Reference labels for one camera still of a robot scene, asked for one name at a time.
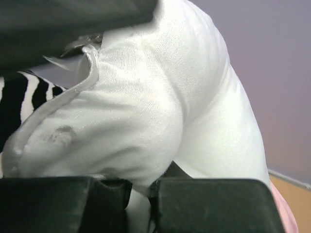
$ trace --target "wall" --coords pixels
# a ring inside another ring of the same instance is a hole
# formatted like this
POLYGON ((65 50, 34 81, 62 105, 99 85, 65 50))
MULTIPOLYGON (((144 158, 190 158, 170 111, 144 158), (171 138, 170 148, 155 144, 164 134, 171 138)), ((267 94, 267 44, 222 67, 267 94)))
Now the wall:
POLYGON ((311 185, 311 1, 192 0, 223 34, 272 173, 311 185))

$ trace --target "white fabric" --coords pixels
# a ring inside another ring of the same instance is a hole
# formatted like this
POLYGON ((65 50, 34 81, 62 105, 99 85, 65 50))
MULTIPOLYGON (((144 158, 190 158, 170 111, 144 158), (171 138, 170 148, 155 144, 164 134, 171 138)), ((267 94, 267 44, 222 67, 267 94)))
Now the white fabric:
POLYGON ((6 176, 104 173, 147 187, 174 160, 192 177, 270 186, 261 134, 225 42, 194 4, 160 0, 151 25, 104 34, 101 49, 85 52, 78 74, 88 77, 6 144, 6 176))

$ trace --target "black and white striped fabric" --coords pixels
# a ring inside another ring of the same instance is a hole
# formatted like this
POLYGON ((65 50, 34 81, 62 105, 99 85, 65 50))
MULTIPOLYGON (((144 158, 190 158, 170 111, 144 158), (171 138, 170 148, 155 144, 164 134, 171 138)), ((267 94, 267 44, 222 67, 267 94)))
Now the black and white striped fabric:
POLYGON ((0 152, 9 136, 38 107, 64 90, 29 70, 0 77, 0 152))

